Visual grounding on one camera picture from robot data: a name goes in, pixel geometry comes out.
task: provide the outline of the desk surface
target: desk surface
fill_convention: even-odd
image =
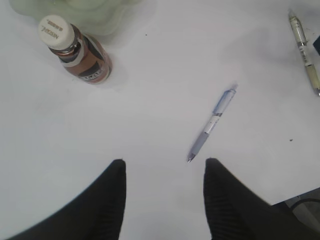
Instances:
[[[290,4],[144,0],[115,34],[99,37],[114,69],[89,85],[63,69],[30,17],[1,1],[0,239],[56,212],[119,158],[127,163],[122,240],[210,239],[209,157],[271,204],[319,187],[320,98],[288,23]],[[235,98],[188,164],[234,81]]]

